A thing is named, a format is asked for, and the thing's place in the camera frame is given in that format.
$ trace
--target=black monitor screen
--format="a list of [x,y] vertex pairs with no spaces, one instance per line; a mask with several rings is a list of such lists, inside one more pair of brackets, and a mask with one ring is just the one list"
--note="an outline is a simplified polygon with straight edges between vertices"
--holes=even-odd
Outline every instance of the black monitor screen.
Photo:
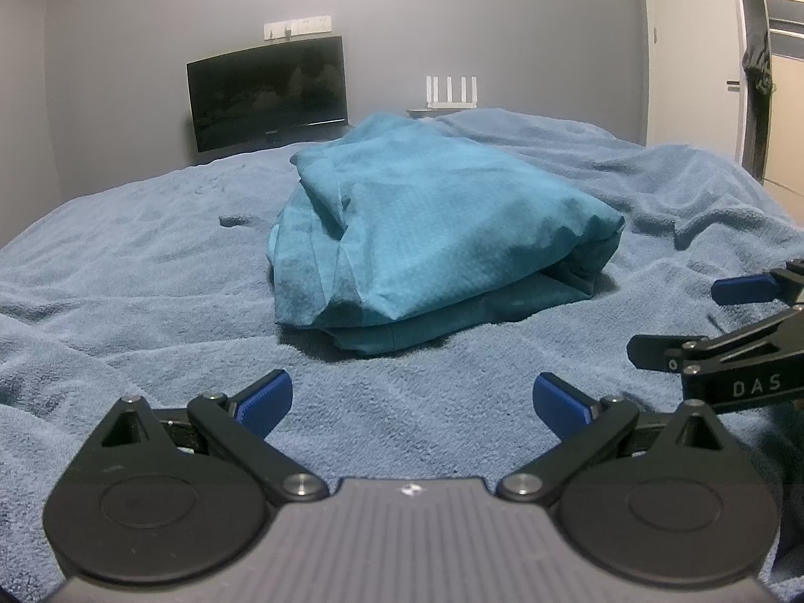
[[284,128],[347,122],[339,36],[274,43],[187,64],[200,152]]

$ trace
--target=grey wall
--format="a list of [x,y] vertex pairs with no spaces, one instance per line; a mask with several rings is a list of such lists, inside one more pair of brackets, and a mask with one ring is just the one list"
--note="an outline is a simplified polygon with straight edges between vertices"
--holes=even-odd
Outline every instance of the grey wall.
[[480,104],[642,127],[640,0],[48,0],[47,94],[68,197],[203,162],[188,62],[331,14],[351,122],[425,99],[426,74],[477,75]]
[[0,247],[62,202],[45,106],[47,0],[0,0]]

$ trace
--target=wall socket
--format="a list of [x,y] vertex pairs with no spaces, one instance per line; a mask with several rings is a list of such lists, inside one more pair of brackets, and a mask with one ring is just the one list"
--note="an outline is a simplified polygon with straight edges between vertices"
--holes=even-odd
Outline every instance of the wall socket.
[[326,34],[332,31],[332,16],[313,16],[298,20],[268,22],[263,27],[263,35],[267,41],[275,38],[303,36],[304,34]]

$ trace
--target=crumpled teal fabric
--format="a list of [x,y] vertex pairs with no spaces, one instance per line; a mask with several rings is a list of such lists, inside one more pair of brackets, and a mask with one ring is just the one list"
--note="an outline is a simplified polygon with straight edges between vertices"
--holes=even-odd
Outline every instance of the crumpled teal fabric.
[[268,238],[276,322],[360,354],[588,299],[617,211],[433,124],[388,114],[296,153]]

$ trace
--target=blanket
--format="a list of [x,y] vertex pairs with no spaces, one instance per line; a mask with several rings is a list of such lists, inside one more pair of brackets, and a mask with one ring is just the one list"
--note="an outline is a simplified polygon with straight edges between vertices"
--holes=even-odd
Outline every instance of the blanket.
[[376,114],[291,158],[268,240],[276,321],[383,354],[588,299],[624,220],[511,154]]
[[[714,336],[781,305],[719,307],[714,279],[804,255],[804,233],[741,168],[643,148],[577,122],[477,109],[433,120],[596,196],[626,219],[592,299],[357,358],[275,323],[265,243],[298,184],[300,145],[231,156],[65,203],[0,250],[0,583],[23,603],[62,576],[43,503],[124,394],[179,407],[275,367],[294,405],[268,436],[327,479],[478,475],[489,485],[556,444],[532,409],[551,371],[592,397],[674,410],[673,374],[634,369],[633,334]],[[792,406],[723,415],[784,504],[761,577],[804,592],[804,420]]]

